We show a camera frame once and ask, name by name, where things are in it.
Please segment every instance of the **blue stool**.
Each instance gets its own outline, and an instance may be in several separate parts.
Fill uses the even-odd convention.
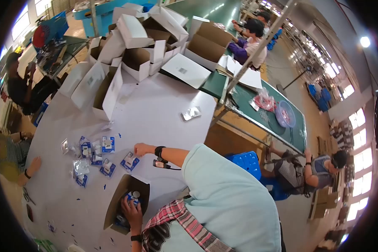
[[[259,168],[259,159],[254,151],[227,155],[225,158],[252,174],[257,180],[262,176]]]
[[[273,189],[269,191],[269,193],[275,201],[285,200],[290,196],[290,194],[282,192],[281,186],[275,178],[261,177],[259,179],[259,182],[262,183],[262,185],[264,185],[265,187],[267,185],[273,186]]]

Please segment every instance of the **barcode label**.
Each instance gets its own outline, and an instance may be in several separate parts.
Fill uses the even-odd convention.
[[[92,82],[94,81],[94,78],[92,78],[92,76],[88,79],[87,83],[88,83],[88,86],[91,86]]]
[[[178,70],[178,72],[179,72],[179,73],[183,73],[183,74],[185,74],[185,73],[187,72],[187,70],[184,69],[184,68],[180,68],[180,69]]]

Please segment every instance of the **scissors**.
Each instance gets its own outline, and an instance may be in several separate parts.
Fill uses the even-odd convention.
[[[33,200],[29,197],[28,191],[26,190],[26,188],[23,187],[22,190],[24,192],[24,198],[25,198],[26,202],[32,202],[32,204],[36,205],[35,202],[33,202]]]

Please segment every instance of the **white table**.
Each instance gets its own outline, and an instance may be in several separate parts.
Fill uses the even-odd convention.
[[[129,251],[130,234],[103,230],[110,200],[127,173],[120,165],[122,159],[136,143],[190,150],[206,138],[216,106],[212,96],[160,73],[138,85],[126,72],[122,76],[124,84],[113,111],[112,130],[100,130],[107,123],[94,117],[91,106],[81,112],[69,98],[58,93],[43,115],[30,146],[26,165],[41,156],[42,166],[26,185],[36,206],[29,203],[34,222],[24,212],[25,227],[36,238],[50,240],[59,251],[75,241],[86,252],[96,252],[95,248],[100,246],[102,251]],[[181,112],[194,106],[200,106],[201,117],[184,121]],[[65,138],[74,142],[82,135],[92,142],[102,136],[115,136],[115,153],[104,157],[116,164],[116,173],[108,179],[99,172],[99,167],[91,166],[86,188],[71,179],[73,158],[62,155],[60,150]],[[144,224],[186,187],[180,171],[155,168],[154,158],[151,154],[144,156],[132,172],[150,181]],[[55,234],[49,231],[48,221],[56,227]]]

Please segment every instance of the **plastic bowl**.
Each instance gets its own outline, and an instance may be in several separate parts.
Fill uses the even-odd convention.
[[[286,119],[283,117],[282,112],[287,112],[288,115],[288,123],[286,122]],[[274,111],[274,114],[276,115],[277,122],[280,124],[280,126],[284,128],[293,128],[295,126],[295,115],[294,111],[291,108],[290,104],[288,102],[282,100],[278,103],[278,106],[276,110]]]

